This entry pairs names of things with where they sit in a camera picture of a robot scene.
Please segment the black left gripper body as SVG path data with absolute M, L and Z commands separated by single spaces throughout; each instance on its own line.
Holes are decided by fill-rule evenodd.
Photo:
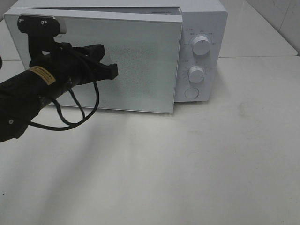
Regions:
M 69 43 L 58 43 L 55 37 L 27 36 L 31 60 L 29 69 L 16 77 L 18 94 L 64 94 L 79 85 L 87 63 L 71 56 Z

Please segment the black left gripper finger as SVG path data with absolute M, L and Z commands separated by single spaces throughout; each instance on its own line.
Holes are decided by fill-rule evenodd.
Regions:
M 68 45 L 67 49 L 71 56 L 81 63 L 101 64 L 101 60 L 105 56 L 105 47 L 102 44 L 83 47 Z
M 119 75 L 117 64 L 104 65 L 102 63 L 87 64 L 87 72 L 83 75 L 80 85 L 98 82 L 102 80 L 113 80 Z

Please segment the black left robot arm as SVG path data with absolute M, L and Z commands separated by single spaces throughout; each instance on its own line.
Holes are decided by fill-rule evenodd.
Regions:
M 0 85 L 0 139 L 19 138 L 28 126 L 66 131 L 80 126 L 61 112 L 58 97 L 73 95 L 77 85 L 91 83 L 99 94 L 98 81 L 113 80 L 119 74 L 116 64 L 101 63 L 105 48 L 101 44 L 73 47 L 58 43 L 55 37 L 66 33 L 63 19 L 49 15 L 22 14 L 17 27 L 28 36 L 30 67 Z M 54 104 L 63 127 L 38 124 L 33 119 Z

